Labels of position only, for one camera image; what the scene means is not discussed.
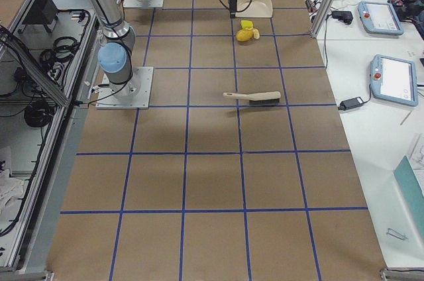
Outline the teal folder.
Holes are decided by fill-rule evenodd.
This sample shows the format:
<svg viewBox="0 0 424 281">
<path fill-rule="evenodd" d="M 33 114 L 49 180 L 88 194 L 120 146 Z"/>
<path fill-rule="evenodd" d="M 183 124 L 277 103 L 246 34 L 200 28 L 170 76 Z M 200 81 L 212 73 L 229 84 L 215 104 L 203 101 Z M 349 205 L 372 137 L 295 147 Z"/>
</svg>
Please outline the teal folder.
<svg viewBox="0 0 424 281">
<path fill-rule="evenodd" d="M 417 232 L 423 240 L 423 186 L 407 156 L 404 156 L 394 170 L 394 177 L 407 204 Z"/>
</svg>

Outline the yellow toy potato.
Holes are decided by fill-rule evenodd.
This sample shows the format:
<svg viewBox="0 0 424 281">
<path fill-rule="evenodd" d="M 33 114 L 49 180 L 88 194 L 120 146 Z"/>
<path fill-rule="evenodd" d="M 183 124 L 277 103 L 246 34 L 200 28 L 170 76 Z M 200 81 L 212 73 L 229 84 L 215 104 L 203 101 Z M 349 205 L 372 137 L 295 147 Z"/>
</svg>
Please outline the yellow toy potato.
<svg viewBox="0 0 424 281">
<path fill-rule="evenodd" d="M 251 30 L 248 30 L 248 29 L 240 29 L 236 33 L 236 40 L 238 42 L 247 42 L 250 39 L 252 39 L 252 37 L 253 37 L 253 32 Z"/>
</svg>

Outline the beige plastic dustpan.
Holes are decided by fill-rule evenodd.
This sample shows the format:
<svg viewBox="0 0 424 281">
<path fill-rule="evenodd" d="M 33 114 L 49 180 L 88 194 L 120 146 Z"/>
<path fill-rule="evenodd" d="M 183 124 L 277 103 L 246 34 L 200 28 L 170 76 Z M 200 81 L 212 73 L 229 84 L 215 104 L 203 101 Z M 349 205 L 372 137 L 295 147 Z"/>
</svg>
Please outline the beige plastic dustpan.
<svg viewBox="0 0 424 281">
<path fill-rule="evenodd" d="M 250 0 L 238 0 L 237 10 L 243 10 Z M 238 18 L 272 18 L 273 4 L 272 0 L 252 0 L 249 8 L 241 13 L 236 13 Z"/>
</svg>

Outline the far blue teach pendant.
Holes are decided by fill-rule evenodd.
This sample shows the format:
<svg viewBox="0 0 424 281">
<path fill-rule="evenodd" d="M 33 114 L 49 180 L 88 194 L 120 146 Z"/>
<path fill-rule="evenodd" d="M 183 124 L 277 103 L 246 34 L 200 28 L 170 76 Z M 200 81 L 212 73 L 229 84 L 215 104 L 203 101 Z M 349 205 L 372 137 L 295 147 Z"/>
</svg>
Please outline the far blue teach pendant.
<svg viewBox="0 0 424 281">
<path fill-rule="evenodd" d="M 361 1 L 357 7 L 358 14 L 366 32 L 400 36 L 403 27 L 389 3 Z"/>
</svg>

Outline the toy croissant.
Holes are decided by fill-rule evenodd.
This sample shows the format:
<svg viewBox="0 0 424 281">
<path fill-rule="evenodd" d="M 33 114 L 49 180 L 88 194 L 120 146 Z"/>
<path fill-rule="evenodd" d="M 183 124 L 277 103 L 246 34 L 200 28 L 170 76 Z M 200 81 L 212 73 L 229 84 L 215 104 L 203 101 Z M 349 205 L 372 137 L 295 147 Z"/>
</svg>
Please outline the toy croissant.
<svg viewBox="0 0 424 281">
<path fill-rule="evenodd" d="M 251 28 L 252 37 L 255 40 L 258 40 L 260 38 L 260 32 L 257 28 Z"/>
</svg>

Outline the beige hand brush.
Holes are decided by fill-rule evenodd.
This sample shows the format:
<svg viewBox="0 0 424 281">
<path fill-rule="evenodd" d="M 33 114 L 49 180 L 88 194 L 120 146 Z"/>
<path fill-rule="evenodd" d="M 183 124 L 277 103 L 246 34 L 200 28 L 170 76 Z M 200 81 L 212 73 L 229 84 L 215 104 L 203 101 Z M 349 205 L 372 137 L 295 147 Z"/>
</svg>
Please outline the beige hand brush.
<svg viewBox="0 0 424 281">
<path fill-rule="evenodd" d="M 238 101 L 248 101 L 249 105 L 265 106 L 277 105 L 280 102 L 281 93 L 279 91 L 268 91 L 260 93 L 234 93 L 224 92 L 223 97 Z"/>
</svg>

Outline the blue teach pendant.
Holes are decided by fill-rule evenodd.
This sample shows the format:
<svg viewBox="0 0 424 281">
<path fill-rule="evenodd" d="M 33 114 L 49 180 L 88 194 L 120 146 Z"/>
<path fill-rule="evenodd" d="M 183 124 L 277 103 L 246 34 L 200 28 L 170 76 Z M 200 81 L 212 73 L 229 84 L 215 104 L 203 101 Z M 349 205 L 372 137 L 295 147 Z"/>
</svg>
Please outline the blue teach pendant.
<svg viewBox="0 0 424 281">
<path fill-rule="evenodd" d="M 410 107 L 418 106 L 415 63 L 381 54 L 375 55 L 370 63 L 370 90 L 377 99 Z"/>
<path fill-rule="evenodd" d="M 403 27 L 389 3 L 361 1 L 357 7 L 358 14 L 366 32 L 400 36 Z"/>
</svg>

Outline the black power adapter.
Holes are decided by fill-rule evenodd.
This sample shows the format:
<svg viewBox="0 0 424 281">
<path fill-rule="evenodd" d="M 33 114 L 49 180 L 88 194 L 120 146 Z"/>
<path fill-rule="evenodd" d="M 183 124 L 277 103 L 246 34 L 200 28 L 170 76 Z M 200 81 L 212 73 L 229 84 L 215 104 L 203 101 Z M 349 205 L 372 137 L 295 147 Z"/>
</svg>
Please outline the black power adapter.
<svg viewBox="0 0 424 281">
<path fill-rule="evenodd" d="M 343 100 L 339 103 L 339 111 L 348 111 L 351 109 L 356 109 L 362 107 L 365 101 L 361 97 L 353 97 L 350 99 Z"/>
</svg>

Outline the white crumpled cloth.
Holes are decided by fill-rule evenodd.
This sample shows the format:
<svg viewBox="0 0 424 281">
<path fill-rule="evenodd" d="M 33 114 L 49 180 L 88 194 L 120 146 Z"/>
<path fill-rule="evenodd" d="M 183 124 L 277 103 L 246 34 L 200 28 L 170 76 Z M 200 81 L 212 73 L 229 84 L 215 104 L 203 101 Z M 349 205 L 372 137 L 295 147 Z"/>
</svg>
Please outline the white crumpled cloth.
<svg viewBox="0 0 424 281">
<path fill-rule="evenodd" d="M 23 194 L 24 181 L 13 177 L 11 147 L 3 147 L 1 149 L 1 212 L 13 201 L 23 197 Z"/>
</svg>

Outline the yellow green sponge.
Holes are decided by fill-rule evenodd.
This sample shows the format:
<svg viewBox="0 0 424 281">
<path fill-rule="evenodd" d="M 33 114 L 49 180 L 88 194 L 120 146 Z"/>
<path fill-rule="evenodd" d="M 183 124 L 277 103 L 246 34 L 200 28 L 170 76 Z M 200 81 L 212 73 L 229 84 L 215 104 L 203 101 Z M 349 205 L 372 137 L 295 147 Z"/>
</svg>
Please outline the yellow green sponge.
<svg viewBox="0 0 424 281">
<path fill-rule="evenodd" d="M 253 22 L 249 20 L 242 20 L 240 25 L 242 29 L 252 29 L 254 27 Z"/>
</svg>

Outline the near blue teach pendant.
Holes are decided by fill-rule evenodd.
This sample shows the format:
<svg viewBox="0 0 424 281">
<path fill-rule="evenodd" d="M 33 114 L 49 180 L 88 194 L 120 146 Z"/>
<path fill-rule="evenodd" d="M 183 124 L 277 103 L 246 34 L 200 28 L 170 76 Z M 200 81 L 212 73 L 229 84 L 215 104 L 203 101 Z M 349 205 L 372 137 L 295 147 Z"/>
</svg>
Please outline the near blue teach pendant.
<svg viewBox="0 0 424 281">
<path fill-rule="evenodd" d="M 381 54 L 375 55 L 370 63 L 370 90 L 377 99 L 410 107 L 418 106 L 415 63 Z"/>
</svg>

